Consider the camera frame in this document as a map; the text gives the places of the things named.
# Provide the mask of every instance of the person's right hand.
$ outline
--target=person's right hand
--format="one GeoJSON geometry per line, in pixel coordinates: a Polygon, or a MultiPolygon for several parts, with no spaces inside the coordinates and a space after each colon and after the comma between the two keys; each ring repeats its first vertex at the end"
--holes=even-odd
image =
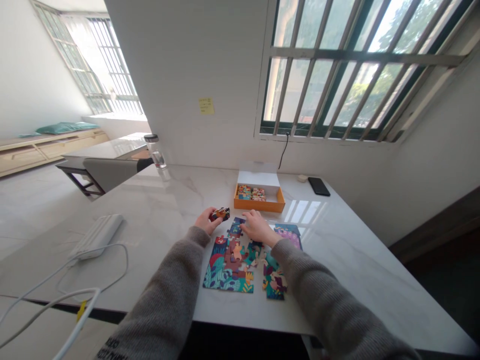
{"type": "Polygon", "coordinates": [[[247,224],[241,224],[242,229],[250,239],[265,243],[273,248],[283,237],[277,234],[269,223],[260,215],[259,211],[250,210],[242,214],[246,217],[247,224]]]}

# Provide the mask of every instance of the clear glass bottle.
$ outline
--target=clear glass bottle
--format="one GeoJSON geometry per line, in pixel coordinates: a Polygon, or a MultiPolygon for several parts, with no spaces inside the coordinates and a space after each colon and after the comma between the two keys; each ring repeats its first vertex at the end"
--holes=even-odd
{"type": "Polygon", "coordinates": [[[144,136],[146,145],[148,146],[148,151],[150,151],[150,156],[153,160],[153,163],[158,169],[165,169],[167,164],[165,163],[164,156],[160,150],[159,136],[157,134],[148,134],[144,136]]]}

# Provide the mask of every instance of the green cushion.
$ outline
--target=green cushion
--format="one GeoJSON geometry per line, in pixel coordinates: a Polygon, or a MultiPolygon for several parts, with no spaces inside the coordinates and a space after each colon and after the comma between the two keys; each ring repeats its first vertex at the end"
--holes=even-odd
{"type": "Polygon", "coordinates": [[[58,124],[40,127],[36,130],[40,134],[60,135],[79,130],[97,129],[100,126],[89,122],[59,122],[58,124]]]}

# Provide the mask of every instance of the black cable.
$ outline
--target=black cable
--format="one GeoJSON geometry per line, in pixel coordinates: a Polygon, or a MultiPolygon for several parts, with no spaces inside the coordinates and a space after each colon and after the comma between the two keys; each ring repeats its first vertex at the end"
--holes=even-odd
{"type": "Polygon", "coordinates": [[[286,133],[286,143],[285,143],[285,148],[283,149],[283,152],[281,153],[281,158],[280,158],[280,164],[278,165],[278,170],[280,170],[280,167],[282,166],[282,159],[284,158],[285,150],[287,150],[287,145],[289,144],[289,136],[290,133],[286,133]]]}

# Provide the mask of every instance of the orange box tray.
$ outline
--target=orange box tray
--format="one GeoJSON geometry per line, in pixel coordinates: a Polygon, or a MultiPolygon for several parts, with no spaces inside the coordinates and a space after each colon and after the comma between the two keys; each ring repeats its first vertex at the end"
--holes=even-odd
{"type": "Polygon", "coordinates": [[[281,213],[285,207],[285,199],[281,187],[278,188],[276,199],[277,202],[239,199],[239,184],[236,184],[235,194],[233,195],[233,207],[235,209],[254,209],[258,211],[281,213]]]}

